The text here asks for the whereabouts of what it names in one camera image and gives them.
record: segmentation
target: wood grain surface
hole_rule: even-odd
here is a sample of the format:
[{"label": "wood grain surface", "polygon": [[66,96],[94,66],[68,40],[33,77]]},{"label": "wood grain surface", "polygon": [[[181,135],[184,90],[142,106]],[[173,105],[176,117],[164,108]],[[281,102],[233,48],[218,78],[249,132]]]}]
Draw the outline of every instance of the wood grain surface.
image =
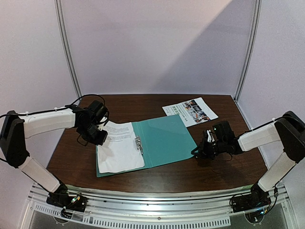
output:
[{"label": "wood grain surface", "polygon": [[[212,125],[229,121],[236,135],[247,130],[238,108],[228,95],[105,95],[110,120],[116,123],[136,122],[165,116],[162,106],[172,105],[202,97],[207,105],[219,116],[218,119],[188,127],[195,142],[202,139],[202,132]],[[98,97],[83,98],[80,106],[88,106]],[[229,189],[255,183],[266,167],[258,149],[227,160],[227,154],[216,160],[190,158],[164,166],[144,169],[109,177],[96,177],[95,146],[78,144],[75,129],[64,131],[48,165],[48,170],[65,184],[77,187],[97,188],[125,192],[174,193]]]}]

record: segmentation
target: white robotic arm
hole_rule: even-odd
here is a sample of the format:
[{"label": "white robotic arm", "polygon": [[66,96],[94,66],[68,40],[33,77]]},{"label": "white robotic arm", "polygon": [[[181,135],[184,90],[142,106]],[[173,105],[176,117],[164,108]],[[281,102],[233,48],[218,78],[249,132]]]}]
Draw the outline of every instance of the white robotic arm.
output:
[{"label": "white robotic arm", "polygon": [[270,203],[268,191],[305,157],[305,124],[293,112],[286,112],[282,117],[235,137],[227,121],[213,126],[217,141],[209,142],[204,131],[202,142],[192,154],[214,159],[218,154],[238,155],[258,146],[281,141],[284,150],[271,168],[252,186],[251,194],[231,199],[234,212],[252,209]]},{"label": "white robotic arm", "polygon": [[31,114],[28,112],[17,114],[15,111],[9,111],[5,116],[0,135],[0,147],[6,162],[20,169],[47,190],[49,192],[47,203],[84,211],[87,198],[82,195],[69,196],[67,187],[30,156],[26,150],[25,139],[48,131],[74,127],[87,143],[102,145],[107,132],[98,128],[98,125],[105,124],[109,116],[104,104],[95,100],[86,108],[71,104]]}]

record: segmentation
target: white wall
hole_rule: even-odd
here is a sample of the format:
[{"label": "white wall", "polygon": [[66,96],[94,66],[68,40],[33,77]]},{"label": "white wall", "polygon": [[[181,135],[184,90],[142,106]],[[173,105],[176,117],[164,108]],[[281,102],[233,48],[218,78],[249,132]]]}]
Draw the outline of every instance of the white wall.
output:
[{"label": "white wall", "polygon": [[62,1],[82,92],[233,95],[254,2]]},{"label": "white wall", "polygon": [[[0,114],[38,111],[75,98],[61,44],[54,1],[0,3]],[[27,149],[47,165],[62,131],[29,139]],[[0,228],[16,229],[32,181],[0,161]]]},{"label": "white wall", "polygon": [[[305,4],[303,0],[262,3],[254,52],[239,105],[252,127],[294,111],[305,120]],[[281,143],[262,147],[268,165]],[[305,225],[305,160],[284,179],[300,228]]]}]

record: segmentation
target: paper sheet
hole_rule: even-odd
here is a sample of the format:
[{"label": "paper sheet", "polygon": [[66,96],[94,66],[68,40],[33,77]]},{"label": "paper sheet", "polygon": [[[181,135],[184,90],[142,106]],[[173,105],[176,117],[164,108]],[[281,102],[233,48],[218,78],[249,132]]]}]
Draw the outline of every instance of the paper sheet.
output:
[{"label": "paper sheet", "polygon": [[100,173],[118,173],[144,166],[144,159],[137,150],[131,123],[108,122],[103,130],[108,132],[105,143],[97,146]]},{"label": "paper sheet", "polygon": [[196,98],[162,108],[167,116],[179,115],[186,127],[218,118],[202,98]]}]

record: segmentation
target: teal folder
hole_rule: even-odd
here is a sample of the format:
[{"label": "teal folder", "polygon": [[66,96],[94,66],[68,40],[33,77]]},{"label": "teal folder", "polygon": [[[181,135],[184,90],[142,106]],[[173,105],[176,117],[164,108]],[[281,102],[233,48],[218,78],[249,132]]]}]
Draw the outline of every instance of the teal folder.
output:
[{"label": "teal folder", "polygon": [[[132,123],[136,136],[141,139],[145,166],[129,171],[152,168],[191,158],[197,147],[179,115],[149,119]],[[99,173],[96,150],[96,176],[118,173]]]}]

